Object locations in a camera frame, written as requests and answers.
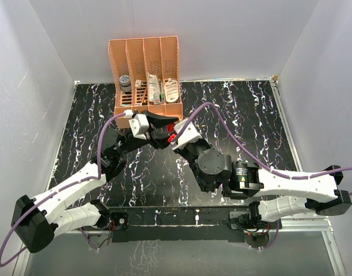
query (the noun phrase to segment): small bottle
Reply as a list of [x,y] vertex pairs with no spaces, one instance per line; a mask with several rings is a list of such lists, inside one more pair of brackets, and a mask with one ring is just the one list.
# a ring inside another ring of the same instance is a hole
[[123,75],[119,77],[119,85],[121,90],[125,92],[125,94],[131,94],[131,79],[128,75]]

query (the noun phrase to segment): red clip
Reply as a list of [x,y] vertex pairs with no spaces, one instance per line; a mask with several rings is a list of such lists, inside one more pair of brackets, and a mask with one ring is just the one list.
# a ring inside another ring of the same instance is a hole
[[174,137],[176,137],[176,135],[175,135],[175,134],[170,135],[170,137],[168,138],[168,142],[170,142],[170,143],[171,143],[171,141],[172,141],[172,139],[173,139]]
[[175,131],[175,123],[174,122],[167,125],[167,131],[168,132]]

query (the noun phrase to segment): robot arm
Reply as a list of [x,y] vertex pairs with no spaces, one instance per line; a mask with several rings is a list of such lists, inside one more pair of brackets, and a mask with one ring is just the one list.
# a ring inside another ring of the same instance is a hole
[[[180,132],[186,120],[175,126]],[[255,163],[233,162],[230,155],[212,148],[199,132],[189,124],[172,149],[184,157],[202,191],[214,191],[220,185],[223,195],[235,200],[268,195],[283,196],[250,204],[249,214],[238,218],[245,228],[259,228],[261,224],[277,221],[284,216],[316,212],[324,216],[344,214],[351,206],[348,191],[339,190],[342,172],[310,178],[314,172],[279,171],[290,179],[277,177]],[[331,166],[327,170],[340,168]],[[307,180],[292,177],[308,176]]]
[[[175,134],[157,131],[178,121],[177,117],[159,116],[148,111],[135,113],[130,119],[131,130],[120,135],[115,129],[108,129],[103,139],[100,164],[93,158],[79,172],[45,193],[30,199],[23,196],[16,202],[12,225],[44,198],[53,195],[27,216],[16,228],[16,233],[30,252],[45,248],[54,237],[67,231],[93,226],[105,228],[109,223],[108,208],[99,200],[72,209],[78,199],[91,190],[115,178],[124,168],[125,154],[150,144],[155,149],[170,145]],[[184,126],[183,120],[174,126],[178,133]],[[271,201],[254,201],[249,205],[249,213],[234,218],[234,222],[245,228],[259,229],[283,216],[315,211],[317,214],[338,215],[350,207],[347,191],[338,190],[343,175],[324,175],[322,177],[297,181],[276,177],[259,168],[255,163],[233,162],[230,155],[222,154],[201,136],[190,123],[177,143],[171,143],[175,153],[184,157],[194,173],[201,191],[214,191],[220,185],[223,195],[232,200],[245,200],[249,197],[267,195],[284,196]],[[102,177],[81,182],[81,179],[98,173]],[[283,171],[291,176],[311,175],[307,172]],[[78,181],[68,188],[68,184]]]
[[[126,160],[123,157],[128,152],[147,144],[152,145],[155,149],[164,149],[169,146],[169,134],[159,132],[156,128],[164,127],[178,120],[177,117],[164,117],[147,111],[143,114],[136,113],[130,120],[130,131],[127,130],[123,135],[111,128],[106,131],[102,142],[100,164],[97,164],[97,159],[94,157],[80,171],[54,188],[36,195],[32,199],[27,195],[19,198],[15,205],[11,226],[30,208],[53,194],[16,228],[17,235],[28,250],[31,253],[39,252],[54,237],[83,226],[105,228],[109,223],[110,213],[99,200],[91,201],[81,207],[68,210],[67,208],[90,191],[115,178],[124,168]],[[101,172],[99,179],[93,177],[81,181],[88,176],[97,175],[98,166],[100,166]]]

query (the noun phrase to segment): white wall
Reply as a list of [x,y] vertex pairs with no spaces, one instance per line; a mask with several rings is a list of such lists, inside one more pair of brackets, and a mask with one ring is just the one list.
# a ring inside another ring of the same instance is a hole
[[[278,85],[304,169],[352,166],[352,0],[319,2]],[[352,191],[352,172],[339,188]],[[352,275],[352,207],[331,221]]]
[[[74,84],[28,0],[0,0],[0,246],[15,201],[44,191]],[[21,242],[14,235],[3,260]],[[11,275],[14,262],[0,269]]]
[[178,35],[181,79],[279,74],[317,0],[30,0],[70,76],[113,82],[108,41]]

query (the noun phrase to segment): organizer compartment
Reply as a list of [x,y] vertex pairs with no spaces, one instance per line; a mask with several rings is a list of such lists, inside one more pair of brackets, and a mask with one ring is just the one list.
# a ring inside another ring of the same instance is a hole
[[[148,110],[163,116],[177,116],[183,119],[181,96],[175,103],[154,105],[148,101],[146,91],[143,105],[143,95],[148,83],[148,73],[157,75],[161,93],[164,95],[164,83],[168,78],[175,79],[180,84],[179,76],[179,44],[177,36],[150,37],[145,39],[110,40],[109,57],[116,87],[115,114],[126,109],[142,112]],[[121,90],[119,77],[129,75],[131,79],[131,94]],[[141,87],[135,87],[136,80],[141,80]],[[128,128],[129,119],[116,119],[119,128]]]

